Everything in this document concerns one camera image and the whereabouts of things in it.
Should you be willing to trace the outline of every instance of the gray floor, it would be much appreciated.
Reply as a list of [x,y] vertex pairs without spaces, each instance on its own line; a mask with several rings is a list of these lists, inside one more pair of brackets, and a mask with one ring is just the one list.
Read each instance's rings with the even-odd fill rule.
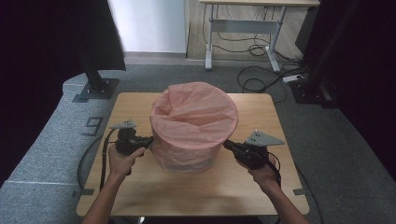
[[[123,91],[162,92],[169,85],[204,81],[226,92],[242,92],[237,74],[250,63],[214,63],[161,57],[126,59],[127,71],[102,71],[120,84],[110,100],[72,103],[87,79],[84,75],[64,83],[64,96],[43,132],[0,189],[0,223],[79,223],[78,164],[89,145],[103,133],[117,94]],[[249,76],[265,82],[275,78],[263,71]],[[310,205],[311,223],[395,223],[396,184],[373,151],[338,109],[297,105],[288,86],[276,84],[268,93],[276,104],[295,163],[301,169]],[[96,136],[86,127],[90,117],[103,118]],[[83,160],[79,176],[87,178],[98,144]],[[274,223],[273,217],[261,217]]]

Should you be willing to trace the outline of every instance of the desk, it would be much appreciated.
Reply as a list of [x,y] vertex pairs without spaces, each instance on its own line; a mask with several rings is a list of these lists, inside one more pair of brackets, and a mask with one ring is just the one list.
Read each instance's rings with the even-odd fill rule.
[[[255,130],[285,139],[273,101],[268,94],[231,93],[238,108],[239,123],[230,137],[244,142]],[[152,135],[149,112],[159,93],[121,93],[109,118],[109,126],[133,119],[138,135]],[[113,133],[110,141],[116,140]],[[94,189],[93,195],[81,196],[77,212],[85,216],[99,193],[101,175],[101,148],[98,150],[85,189]],[[300,189],[290,150],[285,145],[268,147],[281,162],[282,189],[296,207],[306,214],[309,211],[304,195],[294,195]],[[112,216],[258,216],[274,215],[275,208],[247,170],[236,163],[233,153],[224,147],[213,167],[202,173],[172,173],[164,171],[149,150],[136,159],[132,175],[120,186]]]
[[[273,35],[269,47],[266,47],[268,59],[274,72],[280,72],[276,61],[274,49],[277,38],[285,18],[287,7],[318,7],[319,0],[200,0],[201,3],[211,5],[209,17],[209,40],[206,45],[205,69],[212,69],[212,32],[221,33],[247,33],[247,34],[268,34]],[[237,5],[268,7],[282,7],[277,21],[238,21],[238,20],[217,20],[213,18],[214,5]]]

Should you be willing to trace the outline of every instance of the hand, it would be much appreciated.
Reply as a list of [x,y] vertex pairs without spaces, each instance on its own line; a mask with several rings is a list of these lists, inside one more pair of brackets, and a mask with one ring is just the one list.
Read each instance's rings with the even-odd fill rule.
[[116,150],[116,145],[110,147],[108,150],[109,163],[110,163],[110,175],[124,179],[134,165],[134,160],[143,155],[145,149],[139,148],[137,151],[127,156],[119,153]]
[[[272,155],[269,155],[268,159],[273,165],[276,165],[276,160]],[[238,163],[243,167],[247,168],[240,161],[238,161]],[[253,176],[253,180],[257,184],[259,184],[260,188],[264,193],[268,194],[271,189],[279,188],[279,185],[276,183],[276,175],[268,165],[265,165],[261,169],[256,170],[250,170],[249,168],[247,168],[247,172]]]

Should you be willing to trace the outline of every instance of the pink bag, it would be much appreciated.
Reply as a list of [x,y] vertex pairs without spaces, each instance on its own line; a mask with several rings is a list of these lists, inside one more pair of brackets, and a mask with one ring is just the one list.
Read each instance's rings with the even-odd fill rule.
[[151,151],[164,170],[210,168],[238,123],[238,111],[224,91],[204,82],[169,86],[150,115]]

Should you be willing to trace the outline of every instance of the wooden panel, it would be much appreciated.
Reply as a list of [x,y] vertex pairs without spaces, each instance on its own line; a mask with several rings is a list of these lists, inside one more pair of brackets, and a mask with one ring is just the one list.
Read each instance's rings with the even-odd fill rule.
[[274,7],[318,7],[319,0],[200,0],[210,5],[274,6]]
[[[273,101],[267,94],[229,94],[238,108],[239,123],[230,137],[243,142],[255,129],[285,140]],[[115,103],[107,127],[133,119],[139,135],[151,135],[149,112],[159,93],[122,93]],[[268,147],[281,162],[282,189],[303,214],[309,207],[304,195],[295,196],[301,183],[289,147]],[[98,194],[101,172],[101,150],[98,150],[78,214],[84,216]],[[151,152],[138,158],[132,175],[120,187],[112,216],[257,216],[276,214],[269,199],[261,192],[247,170],[236,163],[233,153],[222,148],[210,169],[200,173],[166,172]]]

